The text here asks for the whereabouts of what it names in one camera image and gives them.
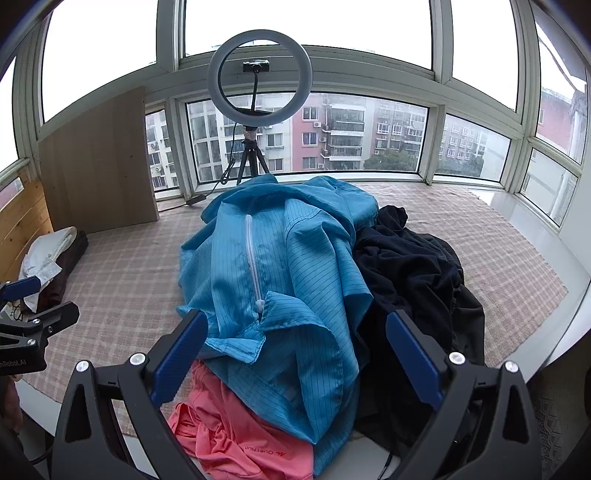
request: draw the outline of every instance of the tree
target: tree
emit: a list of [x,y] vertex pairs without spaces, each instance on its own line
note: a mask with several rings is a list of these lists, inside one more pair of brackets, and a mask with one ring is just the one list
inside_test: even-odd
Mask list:
[[390,151],[386,155],[372,155],[363,164],[364,170],[416,171],[418,159],[406,150]]

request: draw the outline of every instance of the wooden board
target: wooden board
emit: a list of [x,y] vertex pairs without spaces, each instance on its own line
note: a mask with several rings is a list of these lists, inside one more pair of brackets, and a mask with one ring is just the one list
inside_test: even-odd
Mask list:
[[0,210],[0,280],[17,280],[22,259],[35,239],[51,233],[43,187],[19,172],[24,189]]
[[158,220],[145,131],[144,88],[88,110],[39,142],[54,228],[87,233]]

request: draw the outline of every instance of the striped fabric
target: striped fabric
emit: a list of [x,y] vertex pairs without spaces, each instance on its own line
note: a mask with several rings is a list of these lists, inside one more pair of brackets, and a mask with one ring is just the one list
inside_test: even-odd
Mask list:
[[372,297],[351,247],[377,210],[330,177],[293,186],[266,175],[212,202],[181,247],[178,311],[209,320],[201,358],[257,415],[314,444],[315,475],[353,426],[355,332]]

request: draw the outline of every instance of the black clothing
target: black clothing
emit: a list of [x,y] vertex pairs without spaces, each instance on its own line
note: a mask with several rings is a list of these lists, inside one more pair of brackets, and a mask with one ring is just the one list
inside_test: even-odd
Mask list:
[[361,372],[356,428],[387,449],[394,441],[399,454],[414,443],[432,409],[419,401],[386,339],[387,314],[403,309],[446,352],[484,363],[484,311],[464,285],[457,255],[447,242],[405,228],[407,218],[403,208],[383,207],[353,247],[374,295],[358,330],[371,361]]

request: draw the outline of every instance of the tripod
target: tripod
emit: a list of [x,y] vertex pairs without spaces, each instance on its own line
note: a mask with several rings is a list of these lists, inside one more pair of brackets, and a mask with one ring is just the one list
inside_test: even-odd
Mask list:
[[269,173],[269,167],[267,166],[265,157],[262,156],[261,149],[258,148],[258,144],[256,143],[256,127],[244,126],[244,140],[242,143],[244,144],[244,151],[242,152],[240,167],[238,168],[238,178],[236,179],[236,185],[240,185],[240,182],[242,181],[244,168],[246,167],[246,159],[248,159],[248,164],[251,168],[252,178],[258,177],[258,165],[256,164],[257,160],[261,163],[261,167],[265,173]]

